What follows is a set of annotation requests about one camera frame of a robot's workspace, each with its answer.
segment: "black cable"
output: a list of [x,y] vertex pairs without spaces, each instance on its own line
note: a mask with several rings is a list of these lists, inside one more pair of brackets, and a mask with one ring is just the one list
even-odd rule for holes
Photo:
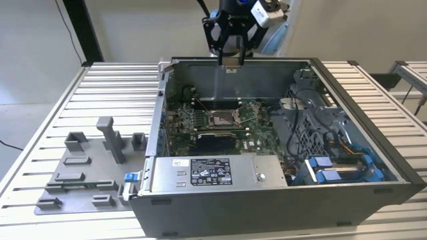
[[187,85],[184,85],[183,87],[181,87],[181,89],[180,89],[180,99],[184,101],[184,91],[185,91],[185,88],[188,88],[188,87],[195,87],[193,85],[191,85],[191,84],[187,84]]
[[7,147],[9,147],[9,148],[13,148],[13,149],[17,149],[17,150],[24,151],[24,149],[21,149],[20,147],[13,146],[13,145],[9,145],[9,144],[7,144],[7,143],[5,143],[4,141],[1,141],[1,140],[0,140],[0,144],[3,144],[4,146],[7,146]]
[[418,105],[415,113],[414,113],[415,116],[416,116],[416,114],[419,114],[420,109],[422,109],[422,105]]
[[[299,106],[297,106],[297,103],[296,103],[296,99],[299,99],[301,102],[303,100],[297,97],[297,94],[300,91],[312,91],[312,92],[316,92],[319,95],[321,94],[317,90],[315,89],[311,89],[311,88],[301,88],[299,89],[295,94],[293,94],[293,102],[295,102],[295,119],[293,119],[293,126],[292,126],[292,129],[291,129],[291,135],[288,136],[288,139],[287,139],[287,142],[285,142],[285,150],[288,152],[288,154],[299,161],[300,160],[300,157],[297,154],[293,154],[291,152],[291,140],[292,140],[292,137],[295,135],[295,132],[296,132],[296,126],[297,126],[297,122],[299,122]],[[320,125],[325,128],[327,132],[324,134],[328,134],[331,132],[331,134],[333,135],[333,141],[335,141],[335,145],[339,145],[340,142],[339,142],[339,135],[336,132],[332,131],[332,129],[320,121],[320,119],[317,118],[316,116],[316,112],[312,113],[312,116],[315,118],[315,120],[320,123]]]
[[80,65],[81,65],[81,64],[83,64],[81,57],[80,57],[79,52],[77,52],[77,49],[76,49],[72,31],[69,30],[68,25],[67,25],[67,23],[65,23],[64,15],[63,15],[63,12],[61,12],[61,9],[60,9],[60,5],[59,5],[59,0],[55,0],[55,3],[56,3],[56,7],[57,7],[57,11],[59,11],[59,14],[60,14],[61,21],[63,21],[63,23],[64,23],[64,25],[65,25],[65,28],[67,28],[67,30],[68,30],[68,33],[69,33],[69,39],[71,39],[73,51],[75,51],[75,54],[76,54],[77,57],[79,57]]
[[402,100],[402,104],[406,103],[406,100],[407,100],[407,97],[408,97],[410,92],[411,92],[411,90],[412,90],[412,87],[414,87],[414,86],[411,86],[411,87],[408,88],[408,90],[407,90],[407,93],[406,93],[404,98],[403,98],[403,100]]
[[201,10],[203,10],[203,12],[205,14],[205,17],[209,18],[211,13],[209,13],[208,7],[205,5],[205,1],[203,1],[203,0],[196,0],[196,1],[197,1],[199,5],[201,7]]

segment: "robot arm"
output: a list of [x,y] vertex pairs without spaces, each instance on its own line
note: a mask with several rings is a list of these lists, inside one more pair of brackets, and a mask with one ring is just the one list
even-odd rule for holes
[[252,50],[261,46],[263,53],[268,43],[281,42],[277,33],[283,39],[289,5],[279,0],[220,0],[217,12],[209,16],[203,0],[197,2],[207,15],[201,20],[203,29],[219,65],[223,65],[223,57],[239,54],[241,66]]

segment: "gray fixture base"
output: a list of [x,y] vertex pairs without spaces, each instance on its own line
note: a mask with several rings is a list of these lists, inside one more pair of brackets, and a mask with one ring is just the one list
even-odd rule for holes
[[69,133],[65,153],[36,203],[36,215],[131,211],[123,200],[124,177],[144,167],[147,141],[143,133],[127,138],[115,134],[125,158],[121,164],[107,150],[105,139]]

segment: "cable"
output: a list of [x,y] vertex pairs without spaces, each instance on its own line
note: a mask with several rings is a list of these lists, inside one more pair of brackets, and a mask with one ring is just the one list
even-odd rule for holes
[[341,143],[340,145],[344,147],[344,149],[348,151],[348,153],[355,154],[355,152],[351,151],[351,149],[344,145],[344,143]]
[[422,105],[418,105],[415,113],[414,113],[415,116],[416,116],[416,114],[419,114],[420,109],[422,109]]
[[[285,142],[285,150],[288,152],[288,154],[296,159],[299,160],[300,157],[297,156],[297,154],[293,154],[291,152],[291,149],[289,149],[289,145],[291,145],[291,140],[292,140],[292,137],[295,135],[295,132],[296,132],[296,125],[297,125],[297,121],[299,121],[299,106],[297,106],[297,103],[296,103],[296,99],[299,99],[301,102],[303,100],[297,97],[297,94],[300,91],[312,91],[312,92],[316,92],[319,95],[321,94],[317,90],[315,89],[311,89],[311,88],[301,88],[299,89],[295,94],[293,94],[293,102],[295,102],[295,119],[293,119],[293,126],[292,126],[292,129],[291,129],[291,135],[287,139],[287,142]],[[323,139],[327,137],[327,134],[331,133],[333,135],[333,141],[335,141],[335,145],[340,145],[340,138],[339,138],[339,135],[335,131],[332,131],[332,129],[320,121],[319,117],[316,116],[316,112],[312,113],[312,116],[313,116],[313,119],[320,123],[320,125],[324,127],[324,129],[327,130],[327,132],[323,134]],[[324,144],[324,150],[331,154],[331,150],[329,150],[329,146],[327,144]]]
[[188,87],[193,88],[195,86],[187,84],[187,85],[184,85],[184,86],[181,87],[181,89],[180,89],[180,99],[181,99],[181,100],[184,100],[184,90],[185,90]]
[[61,12],[61,9],[60,9],[60,5],[59,5],[59,0],[55,0],[55,3],[56,3],[56,7],[57,7],[57,11],[59,11],[59,14],[60,14],[61,21],[63,21],[63,23],[64,23],[64,25],[65,25],[65,28],[67,28],[67,30],[68,30],[68,33],[69,33],[69,39],[71,39],[73,51],[75,51],[75,54],[76,54],[77,57],[79,57],[80,65],[81,65],[81,64],[83,64],[81,57],[80,57],[79,52],[77,52],[77,49],[76,49],[75,40],[73,40],[73,36],[72,36],[72,31],[69,30],[68,25],[67,25],[67,23],[65,23],[64,15],[63,15],[63,12]]
[[208,7],[205,5],[205,2],[203,0],[196,0],[196,1],[197,1],[199,5],[201,7],[201,10],[204,12],[205,17],[209,18],[211,14],[209,14],[209,10],[208,10]]
[[412,90],[412,87],[414,87],[414,86],[411,86],[411,87],[408,88],[408,90],[407,90],[407,93],[406,93],[404,98],[403,98],[403,100],[402,100],[402,104],[406,103],[406,100],[407,100],[407,97],[408,97],[410,92],[411,92],[411,90]]
[[311,88],[301,88],[299,89],[295,94],[293,94],[293,103],[295,103],[295,118],[293,118],[293,125],[292,125],[292,129],[291,129],[291,135],[288,136],[288,139],[287,139],[287,142],[285,142],[285,150],[287,150],[287,153],[299,161],[300,160],[300,157],[297,154],[293,154],[291,152],[291,140],[292,140],[292,137],[295,135],[295,132],[296,132],[296,126],[299,124],[299,105],[296,103],[296,98],[297,98],[297,94],[300,91],[313,91],[316,93],[319,93],[316,90],[311,89]]
[[21,149],[20,147],[13,146],[13,145],[9,145],[9,144],[7,144],[7,143],[5,143],[4,141],[1,141],[1,140],[0,140],[0,144],[3,144],[4,146],[7,146],[7,147],[9,147],[9,148],[13,148],[13,149],[17,149],[17,150],[24,151],[24,149]]

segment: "blue latch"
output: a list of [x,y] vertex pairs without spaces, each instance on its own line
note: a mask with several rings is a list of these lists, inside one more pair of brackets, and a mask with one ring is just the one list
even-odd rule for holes
[[137,173],[127,173],[124,175],[124,182],[125,183],[137,183],[139,181],[139,174]]

